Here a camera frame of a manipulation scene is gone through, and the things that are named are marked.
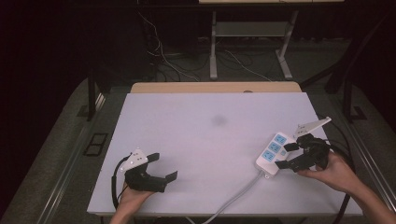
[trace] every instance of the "human hand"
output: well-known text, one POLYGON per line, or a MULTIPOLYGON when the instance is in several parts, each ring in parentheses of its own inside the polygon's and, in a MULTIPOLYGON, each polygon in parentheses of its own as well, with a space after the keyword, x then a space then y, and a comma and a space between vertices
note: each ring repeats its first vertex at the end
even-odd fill
POLYGON ((343 158, 331 151, 329 152, 327 168, 325 170, 318 166, 316 166, 316 168, 316 171, 302 170, 298 171, 297 174, 314 178, 335 190, 343 191, 348 194, 361 185, 361 181, 353 173, 343 158))
POLYGON ((113 218, 111 218, 110 224, 127 223, 132 215, 139 210, 142 203, 154 193, 130 189, 125 183, 123 188, 126 189, 121 194, 119 207, 113 218))

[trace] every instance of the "dark background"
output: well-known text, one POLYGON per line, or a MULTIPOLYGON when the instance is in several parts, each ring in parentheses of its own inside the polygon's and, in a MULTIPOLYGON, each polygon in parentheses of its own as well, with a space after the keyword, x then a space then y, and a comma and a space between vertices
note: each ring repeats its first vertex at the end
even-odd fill
MULTIPOLYGON (((170 5, 180 2, 186 3, 168 1, 170 5)), ((338 8, 302 9, 293 38, 359 40, 357 36, 365 36, 392 4, 393 1, 356 0, 338 8)), ((89 71, 93 71, 104 92, 112 86, 151 79, 152 61, 146 47, 152 45, 152 34, 145 30, 147 26, 134 9, 74 8, 73 5, 65 1, 0 2, 0 216, 68 97, 89 71)), ((242 20, 262 19, 261 13, 248 15, 235 14, 242 20)), ((394 130, 395 15, 393 9, 350 74, 394 130)), ((159 27, 166 46, 193 52, 196 37, 210 35, 211 13, 207 11, 161 11, 151 13, 150 17, 159 27)))

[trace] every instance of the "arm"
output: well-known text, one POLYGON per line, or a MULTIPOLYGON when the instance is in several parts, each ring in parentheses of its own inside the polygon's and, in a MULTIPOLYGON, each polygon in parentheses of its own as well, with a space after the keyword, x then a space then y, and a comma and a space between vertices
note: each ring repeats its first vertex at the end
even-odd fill
POLYGON ((142 203, 154 192, 138 191, 126 188, 121 194, 120 204, 117 208, 110 224, 125 224, 131 219, 133 214, 139 210, 142 203))
POLYGON ((396 215, 358 179, 340 156, 330 152, 327 168, 320 170, 317 167, 317 169, 317 171, 299 171, 298 174, 315 178, 335 190, 349 194, 371 222, 396 224, 396 215))

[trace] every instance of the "floor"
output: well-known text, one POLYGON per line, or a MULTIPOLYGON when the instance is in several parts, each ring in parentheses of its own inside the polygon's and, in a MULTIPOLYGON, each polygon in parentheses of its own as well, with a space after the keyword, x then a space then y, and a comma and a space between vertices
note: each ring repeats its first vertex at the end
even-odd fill
MULTIPOLYGON (((199 53, 190 55, 165 49, 167 62, 162 62, 156 77, 151 81, 212 81, 209 78, 207 40, 201 40, 199 53)), ((280 46, 276 39, 223 38, 218 43, 218 81, 283 81, 277 64, 275 49, 280 46)), ((347 40, 323 40, 291 42, 286 59, 293 81, 302 82, 335 63, 347 49, 347 40)), ((375 183, 373 174, 362 162, 358 148, 366 148, 374 158, 381 175, 390 189, 396 189, 393 170, 396 164, 396 136, 381 115, 359 89, 353 90, 353 105, 362 109, 366 120, 348 123, 341 113, 342 92, 327 94, 323 87, 327 78, 303 89, 308 93, 317 113, 329 116, 333 125, 325 127, 329 139, 346 144, 339 128, 352 148, 357 174, 364 183, 378 194, 383 192, 375 183)), ((1 224, 13 223, 108 223, 86 212, 96 178, 100 171, 118 120, 123 100, 131 87, 115 86, 111 92, 101 94, 97 101, 97 113, 87 121, 87 80, 82 82, 64 106, 51 134, 41 148, 29 174, 24 179, 14 200, 1 220, 1 224), (97 157, 84 156, 90 140, 96 133, 107 133, 103 151, 97 157)), ((234 223, 332 223, 334 216, 280 217, 234 219, 234 223)), ((185 219, 158 219, 156 223, 188 223, 185 219)), ((137 220, 152 223, 151 219, 137 220)), ((368 223, 365 217, 344 217, 341 223, 368 223)))

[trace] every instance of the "power strip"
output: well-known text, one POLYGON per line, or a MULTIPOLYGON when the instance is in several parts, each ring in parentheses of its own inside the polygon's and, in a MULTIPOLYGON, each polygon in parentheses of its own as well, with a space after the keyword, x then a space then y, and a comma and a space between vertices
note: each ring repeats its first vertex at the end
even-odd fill
POLYGON ((265 178, 273 177, 279 170, 275 161, 284 161, 289 156, 284 148, 288 143, 295 143, 295 140, 284 133, 277 133, 257 158, 257 168, 264 171, 265 178))

